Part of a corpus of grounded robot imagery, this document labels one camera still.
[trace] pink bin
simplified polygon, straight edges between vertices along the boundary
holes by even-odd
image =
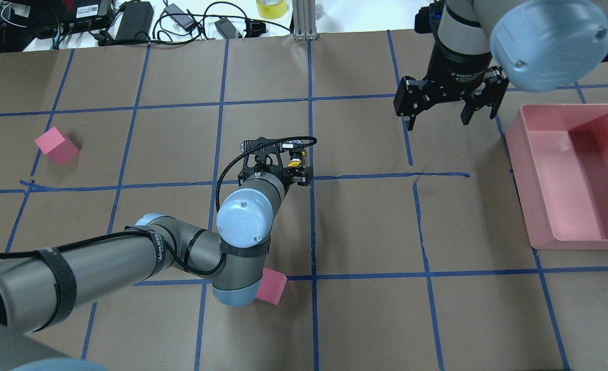
[[[608,104],[525,104],[506,133],[536,249],[608,249]]]

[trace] yellow tape roll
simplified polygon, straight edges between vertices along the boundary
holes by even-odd
[[[256,0],[258,14],[264,19],[281,18],[288,10],[285,0]]]

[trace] blue joint cap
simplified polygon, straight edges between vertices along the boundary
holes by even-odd
[[[217,214],[219,235],[240,249],[260,244],[273,222],[271,203],[262,192],[253,188],[240,188],[231,193]]]
[[[223,305],[228,306],[245,306],[249,305],[258,294],[258,289],[260,287],[260,282],[262,281],[262,277],[257,280],[254,284],[245,287],[244,289],[237,290],[220,290],[212,285],[212,293],[215,298],[222,303]]]
[[[551,91],[584,77],[608,54],[608,18],[589,0],[530,0],[497,22],[490,48],[514,86]]]
[[[136,226],[146,226],[146,225],[149,225],[150,223],[152,223],[153,220],[155,220],[157,218],[161,218],[162,216],[167,216],[167,215],[160,214],[160,213],[148,213],[148,214],[144,215],[143,218],[139,219],[135,225]]]

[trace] pink block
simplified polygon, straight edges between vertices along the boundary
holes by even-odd
[[[278,305],[287,280],[288,277],[285,277],[283,273],[273,271],[270,268],[263,268],[263,279],[260,282],[256,298]]]
[[[608,249],[608,104],[525,104],[506,133],[537,249]]]
[[[35,140],[36,144],[47,157],[59,165],[63,165],[79,153],[74,143],[64,136],[56,127],[47,130]]]

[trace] table surface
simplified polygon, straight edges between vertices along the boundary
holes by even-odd
[[[110,370],[608,369],[608,251],[530,248],[503,138],[520,104],[608,103],[608,63],[512,89],[496,120],[464,127],[451,103],[407,132],[396,82],[432,45],[398,30],[0,55],[0,251],[148,212],[214,230],[240,141],[320,140],[273,230],[280,305],[229,308],[169,268],[31,338]],[[33,143],[50,127],[81,148],[65,166]]]

